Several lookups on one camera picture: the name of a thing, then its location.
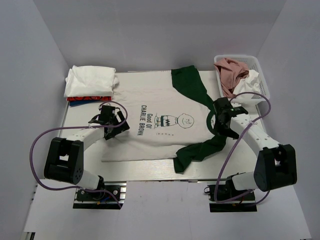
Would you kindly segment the pink t-shirt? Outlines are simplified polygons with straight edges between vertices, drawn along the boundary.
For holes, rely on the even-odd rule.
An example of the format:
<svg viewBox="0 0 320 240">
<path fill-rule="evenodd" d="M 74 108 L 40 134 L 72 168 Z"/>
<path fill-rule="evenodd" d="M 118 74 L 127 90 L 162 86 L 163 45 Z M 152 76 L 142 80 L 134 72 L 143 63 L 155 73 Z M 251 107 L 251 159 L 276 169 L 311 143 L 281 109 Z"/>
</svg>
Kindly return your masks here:
<svg viewBox="0 0 320 240">
<path fill-rule="evenodd" d="M 235 95 L 233 91 L 241 79 L 249 75 L 248 65 L 231 58 L 222 58 L 214 63 L 214 67 L 220 77 L 220 85 L 223 95 L 229 99 Z"/>
</svg>

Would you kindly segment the white green Charlie Brown t-shirt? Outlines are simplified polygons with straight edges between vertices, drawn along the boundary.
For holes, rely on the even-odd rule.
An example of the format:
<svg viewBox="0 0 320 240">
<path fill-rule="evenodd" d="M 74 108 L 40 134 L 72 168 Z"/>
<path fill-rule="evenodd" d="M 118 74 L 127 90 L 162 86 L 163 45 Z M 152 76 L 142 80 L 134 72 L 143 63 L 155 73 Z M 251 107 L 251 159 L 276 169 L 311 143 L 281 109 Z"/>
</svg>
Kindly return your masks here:
<svg viewBox="0 0 320 240">
<path fill-rule="evenodd" d="M 105 143 L 103 162 L 172 159 L 176 173 L 223 150 L 215 135 L 215 110 L 195 66 L 173 69 L 150 83 L 120 86 L 114 100 L 127 112 L 129 129 Z"/>
</svg>

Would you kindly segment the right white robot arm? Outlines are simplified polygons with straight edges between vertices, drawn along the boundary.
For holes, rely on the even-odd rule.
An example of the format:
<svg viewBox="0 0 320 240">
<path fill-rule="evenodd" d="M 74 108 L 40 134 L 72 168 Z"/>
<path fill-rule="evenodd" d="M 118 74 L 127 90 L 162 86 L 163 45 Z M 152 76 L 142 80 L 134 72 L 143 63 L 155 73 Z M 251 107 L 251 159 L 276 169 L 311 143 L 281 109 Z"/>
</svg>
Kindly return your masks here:
<svg viewBox="0 0 320 240">
<path fill-rule="evenodd" d="M 215 136 L 234 139 L 234 147 L 245 141 L 257 157 L 254 171 L 237 173 L 226 179 L 222 196 L 218 194 L 220 180 L 216 181 L 213 192 L 216 203 L 237 200 L 255 189 L 268 193 L 297 183 L 296 151 L 292 145 L 281 144 L 268 136 L 250 119 L 243 106 L 233 106 L 226 97 L 214 101 L 213 107 Z"/>
</svg>

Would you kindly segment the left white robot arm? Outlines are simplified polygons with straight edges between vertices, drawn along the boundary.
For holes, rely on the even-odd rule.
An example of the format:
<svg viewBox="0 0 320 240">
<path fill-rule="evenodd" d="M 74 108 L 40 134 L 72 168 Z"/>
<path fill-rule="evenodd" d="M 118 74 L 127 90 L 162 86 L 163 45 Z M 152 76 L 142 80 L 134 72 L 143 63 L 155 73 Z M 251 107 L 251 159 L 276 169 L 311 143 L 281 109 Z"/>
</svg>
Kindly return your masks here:
<svg viewBox="0 0 320 240">
<path fill-rule="evenodd" d="M 127 118 L 126 110 L 103 105 L 87 126 L 67 138 L 55 137 L 50 143 L 44 177 L 83 188 L 96 200 L 103 198 L 104 179 L 84 169 L 85 151 L 99 140 L 107 141 L 129 130 Z"/>
</svg>

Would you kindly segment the folded red t-shirt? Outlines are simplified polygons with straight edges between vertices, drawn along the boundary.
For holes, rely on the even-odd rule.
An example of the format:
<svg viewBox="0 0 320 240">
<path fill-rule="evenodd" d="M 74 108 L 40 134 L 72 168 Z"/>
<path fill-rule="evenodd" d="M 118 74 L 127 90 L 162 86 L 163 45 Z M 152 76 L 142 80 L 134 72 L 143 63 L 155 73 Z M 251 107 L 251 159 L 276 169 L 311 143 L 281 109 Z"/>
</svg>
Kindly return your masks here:
<svg viewBox="0 0 320 240">
<path fill-rule="evenodd" d="M 69 102 L 79 102 L 79 101 L 111 101 L 111 96 L 75 96 L 75 97 L 67 97 L 67 101 Z"/>
</svg>

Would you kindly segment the folded blue t-shirt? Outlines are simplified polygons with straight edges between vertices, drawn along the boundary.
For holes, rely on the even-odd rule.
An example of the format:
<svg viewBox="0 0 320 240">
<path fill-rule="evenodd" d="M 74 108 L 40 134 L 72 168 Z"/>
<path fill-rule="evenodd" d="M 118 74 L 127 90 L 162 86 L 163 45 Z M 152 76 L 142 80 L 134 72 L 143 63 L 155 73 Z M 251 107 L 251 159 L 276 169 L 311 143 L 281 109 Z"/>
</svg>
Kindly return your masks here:
<svg viewBox="0 0 320 240">
<path fill-rule="evenodd" d="M 91 104 L 91 103 L 99 103 L 102 102 L 101 100 L 77 100 L 77 101 L 70 101 L 69 106 L 75 107 L 75 106 L 81 106 L 85 104 Z"/>
</svg>

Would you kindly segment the folded white t-shirt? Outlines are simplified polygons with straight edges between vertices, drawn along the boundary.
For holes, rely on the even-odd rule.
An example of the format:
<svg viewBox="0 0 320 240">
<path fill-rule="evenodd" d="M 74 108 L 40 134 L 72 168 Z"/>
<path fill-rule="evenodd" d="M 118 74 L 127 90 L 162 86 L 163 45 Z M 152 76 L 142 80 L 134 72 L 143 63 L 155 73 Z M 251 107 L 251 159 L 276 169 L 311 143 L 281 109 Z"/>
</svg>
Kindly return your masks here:
<svg viewBox="0 0 320 240">
<path fill-rule="evenodd" d="M 111 97 L 119 84 L 116 69 L 105 66 L 73 66 L 65 78 L 64 97 Z"/>
</svg>

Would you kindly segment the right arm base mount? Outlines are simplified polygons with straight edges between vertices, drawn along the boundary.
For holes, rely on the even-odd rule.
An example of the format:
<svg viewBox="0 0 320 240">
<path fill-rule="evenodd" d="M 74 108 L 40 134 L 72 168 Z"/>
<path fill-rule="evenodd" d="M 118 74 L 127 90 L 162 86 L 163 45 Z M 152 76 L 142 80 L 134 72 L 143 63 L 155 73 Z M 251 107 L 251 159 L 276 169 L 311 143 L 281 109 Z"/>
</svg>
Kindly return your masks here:
<svg viewBox="0 0 320 240">
<path fill-rule="evenodd" d="M 257 212 L 256 197 L 253 191 L 237 191 L 229 184 L 221 184 L 217 188 L 217 202 L 214 199 L 215 184 L 204 188 L 209 198 L 211 213 L 253 213 Z"/>
</svg>

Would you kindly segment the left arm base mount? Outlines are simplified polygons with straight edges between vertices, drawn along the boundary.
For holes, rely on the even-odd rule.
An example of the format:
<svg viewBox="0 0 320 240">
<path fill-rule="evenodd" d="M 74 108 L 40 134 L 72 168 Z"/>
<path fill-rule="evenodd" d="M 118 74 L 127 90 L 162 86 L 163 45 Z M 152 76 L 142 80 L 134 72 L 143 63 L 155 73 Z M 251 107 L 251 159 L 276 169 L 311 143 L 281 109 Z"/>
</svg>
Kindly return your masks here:
<svg viewBox="0 0 320 240">
<path fill-rule="evenodd" d="M 104 187 L 111 192 L 122 206 L 125 202 L 127 184 L 125 182 L 105 182 Z M 106 192 L 90 193 L 87 191 L 76 190 L 74 201 L 74 209 L 85 210 L 119 210 L 120 207 L 114 198 Z"/>
</svg>

